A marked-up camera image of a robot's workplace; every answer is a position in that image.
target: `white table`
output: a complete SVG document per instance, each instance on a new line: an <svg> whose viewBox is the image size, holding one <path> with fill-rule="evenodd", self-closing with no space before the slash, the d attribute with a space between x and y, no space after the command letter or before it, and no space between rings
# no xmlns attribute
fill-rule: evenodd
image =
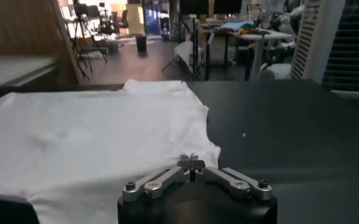
<svg viewBox="0 0 359 224"><path fill-rule="evenodd" d="M252 62L252 70L251 70L251 76L250 76L251 81L259 80L260 66L261 66L262 53L263 53L263 48L265 45L265 40L281 40L281 39L293 37L290 34L276 32L273 30L263 30L263 29L260 29L260 30L267 31L270 34L261 36L261 35L257 35L257 34L238 35L235 32L230 33L231 35L233 35L237 38L240 38L240 39L255 41L255 45L254 45L255 57L254 57L254 61Z"/></svg>
<svg viewBox="0 0 359 224"><path fill-rule="evenodd" d="M51 57L0 56L0 86L21 86L55 69Z"/></svg>
<svg viewBox="0 0 359 224"><path fill-rule="evenodd" d="M214 30L213 29L208 29L207 26L209 26L209 24L200 24L198 26L198 30L199 33L206 33L206 34L211 34L211 37L208 38L207 41L207 50L206 50L206 54L207 54L207 58L206 58L206 79L208 79L209 76L209 45L211 44L213 38L214 38ZM240 39L244 39L244 40L251 40L254 41L255 44L252 45L252 47L255 48L255 57L254 60L252 62L252 70L251 70L251 76L250 76L250 80L259 80L259 75L260 75L260 66L261 66L261 58L262 58L262 53L263 53L263 46L265 44L265 40L281 40L281 39L286 39L286 38L293 38L292 35L287 34L287 33L281 33L281 32L276 32L273 30L264 30L264 29L259 29L262 31L267 31L270 34L266 34L264 36L262 35L257 35L257 34L244 34L244 35L239 35L236 32L231 32L229 33L229 35L240 38ZM226 40L226 50L224 53L224 68L226 68L226 64L227 64L227 44L228 41Z"/></svg>

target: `light stand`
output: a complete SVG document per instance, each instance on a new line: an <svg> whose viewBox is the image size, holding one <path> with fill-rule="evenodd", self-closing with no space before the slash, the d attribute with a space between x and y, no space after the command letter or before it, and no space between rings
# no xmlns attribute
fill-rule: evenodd
<svg viewBox="0 0 359 224"><path fill-rule="evenodd" d="M87 32L90 34L90 37L91 37L91 40L93 41L93 46L95 48L98 49L98 51L102 54L105 62L107 63L107 58L106 56L102 53L102 49L101 47L97 44L97 42L95 41L94 39L94 36L91 34L90 30L88 30L88 26L85 22L85 20L82 18L82 15L83 14L87 14L87 9L84 9L84 12L83 12L83 8L81 7L81 4L79 2L79 0L73 0L73 4L74 4L74 9L75 9L75 14L76 14L76 20L75 20L75 37L72 39L72 49L74 51L76 51L77 55L78 55L78 58L81 58L85 67L87 67L87 64L82 56L82 51L80 49L77 48L77 44L76 44L76 41L77 41L77 38L76 38L76 33L77 33L77 28L80 27L80 31L82 32L82 38L83 38L83 43L84 43L84 46L87 46L87 41L86 41L86 38L85 38L85 34L84 34L84 28L87 30ZM91 65L91 58L90 58L90 55L87 54L87 60L88 60L88 65L90 67L90 72L92 73L93 72L93 67ZM82 72L82 75L86 78L86 79L89 79L89 77L87 76L87 74L85 73L85 71L80 67L79 63L78 63L78 67L80 69L80 71Z"/></svg>

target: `screw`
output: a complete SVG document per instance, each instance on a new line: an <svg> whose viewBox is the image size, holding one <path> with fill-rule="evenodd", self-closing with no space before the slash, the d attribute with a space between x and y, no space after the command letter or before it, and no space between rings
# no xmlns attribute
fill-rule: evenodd
<svg viewBox="0 0 359 224"><path fill-rule="evenodd" d="M260 188L266 188L268 186L269 185L267 184L267 182L265 180L260 180L258 183L258 187L260 187Z"/></svg>
<svg viewBox="0 0 359 224"><path fill-rule="evenodd" d="M135 182L128 182L125 185L125 188L126 188L127 191L131 191L131 190L136 188L136 184L135 184Z"/></svg>

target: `black table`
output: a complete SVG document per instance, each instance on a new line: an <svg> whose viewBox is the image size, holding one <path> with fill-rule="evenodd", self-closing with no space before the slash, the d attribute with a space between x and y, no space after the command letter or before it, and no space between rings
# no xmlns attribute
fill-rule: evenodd
<svg viewBox="0 0 359 224"><path fill-rule="evenodd" d="M307 81L188 86L210 108L207 133L222 148L220 166L268 180L279 223L359 223L359 109ZM0 88L0 97L120 88Z"/></svg>

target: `trash bin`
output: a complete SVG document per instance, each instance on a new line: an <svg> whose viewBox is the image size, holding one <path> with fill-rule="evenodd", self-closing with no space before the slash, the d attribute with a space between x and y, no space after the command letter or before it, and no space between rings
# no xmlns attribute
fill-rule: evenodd
<svg viewBox="0 0 359 224"><path fill-rule="evenodd" d="M137 51L138 52L147 52L147 37L137 36L136 37Z"/></svg>

